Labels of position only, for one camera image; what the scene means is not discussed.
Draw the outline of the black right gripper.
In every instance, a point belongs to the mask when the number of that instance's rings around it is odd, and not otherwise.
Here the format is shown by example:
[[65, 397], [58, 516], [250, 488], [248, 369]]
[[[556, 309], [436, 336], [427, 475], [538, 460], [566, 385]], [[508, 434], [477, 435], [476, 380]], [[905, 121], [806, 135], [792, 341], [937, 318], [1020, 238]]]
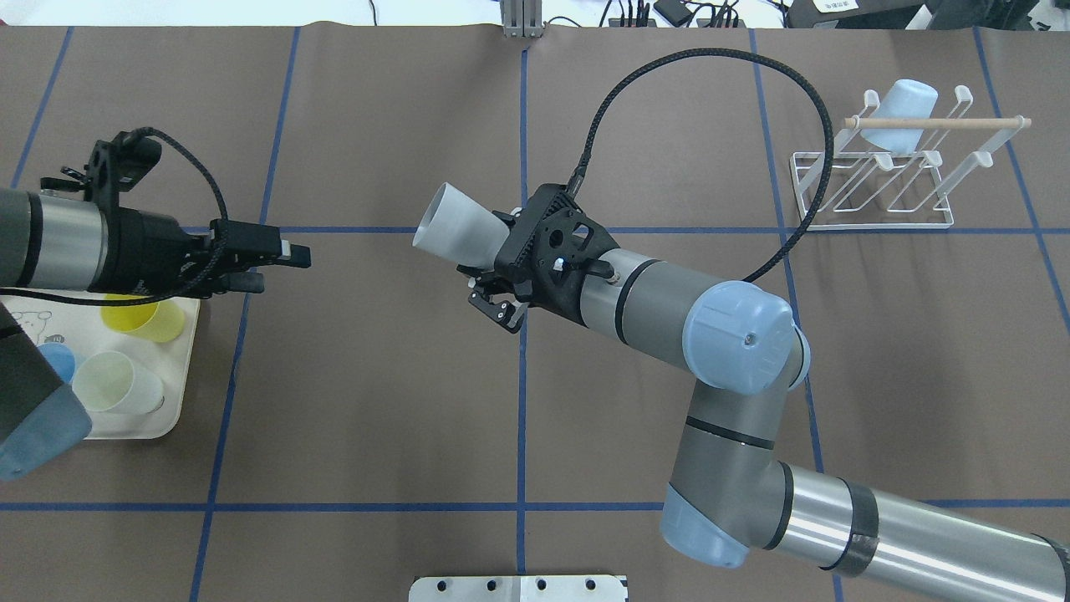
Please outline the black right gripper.
[[[494, 210], [492, 215], [508, 230], [513, 230], [518, 222], [515, 213]], [[517, 269], [501, 274], [465, 264], [458, 264], [456, 271], [467, 277], [467, 284], [470, 287], [467, 302], [471, 306], [505, 331], [516, 334], [521, 330], [534, 300], [533, 271]]]

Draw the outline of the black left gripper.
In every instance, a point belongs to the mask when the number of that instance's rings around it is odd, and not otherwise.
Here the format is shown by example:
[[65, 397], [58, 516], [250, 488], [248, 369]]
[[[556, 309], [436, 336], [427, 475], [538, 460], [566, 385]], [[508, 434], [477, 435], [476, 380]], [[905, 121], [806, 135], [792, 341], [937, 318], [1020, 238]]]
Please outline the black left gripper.
[[106, 260], [104, 292], [127, 296], [260, 294], [265, 279], [257, 268], [311, 267], [309, 247], [282, 240], [277, 227], [253, 222], [217, 218], [207, 235], [192, 235], [173, 217], [121, 209], [110, 240], [117, 247]]

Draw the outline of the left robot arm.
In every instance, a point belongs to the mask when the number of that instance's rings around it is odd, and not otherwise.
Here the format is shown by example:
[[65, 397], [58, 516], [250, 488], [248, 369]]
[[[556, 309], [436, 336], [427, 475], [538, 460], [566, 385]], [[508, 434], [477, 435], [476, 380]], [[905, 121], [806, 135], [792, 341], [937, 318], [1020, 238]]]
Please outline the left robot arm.
[[260, 293], [253, 271], [262, 266], [306, 269], [311, 251], [277, 227], [217, 218], [194, 235], [160, 213], [3, 188], [3, 297], [28, 304], [3, 306], [3, 481], [91, 434], [73, 386], [76, 360], [57, 365], [43, 351], [64, 339], [59, 328], [76, 306]]

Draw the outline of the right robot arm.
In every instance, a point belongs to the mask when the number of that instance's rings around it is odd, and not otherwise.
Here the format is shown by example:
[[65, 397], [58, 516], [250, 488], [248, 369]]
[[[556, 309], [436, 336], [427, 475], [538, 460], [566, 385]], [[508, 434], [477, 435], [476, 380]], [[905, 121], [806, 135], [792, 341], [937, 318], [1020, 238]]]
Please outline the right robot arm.
[[[402, 601], [426, 576], [536, 572], [620, 573], [639, 601], [917, 599], [760, 549], [739, 570], [681, 556], [658, 522], [684, 377], [540, 312], [520, 338], [496, 331], [462, 308], [450, 264], [423, 264], [467, 382], [452, 396], [471, 467], [504, 466], [517, 436], [518, 491], [424, 519], [408, 560], [391, 578], [366, 570], [352, 601]], [[788, 396], [780, 460], [1067, 543], [1067, 216], [817, 233], [764, 282], [800, 302], [815, 349], [813, 384]]]

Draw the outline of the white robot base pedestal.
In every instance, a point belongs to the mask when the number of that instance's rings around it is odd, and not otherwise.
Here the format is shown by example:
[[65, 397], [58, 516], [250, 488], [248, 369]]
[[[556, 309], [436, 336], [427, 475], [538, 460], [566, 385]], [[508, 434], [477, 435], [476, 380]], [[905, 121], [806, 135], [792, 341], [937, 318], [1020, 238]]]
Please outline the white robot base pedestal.
[[435, 576], [417, 578], [409, 601], [630, 601], [612, 574]]

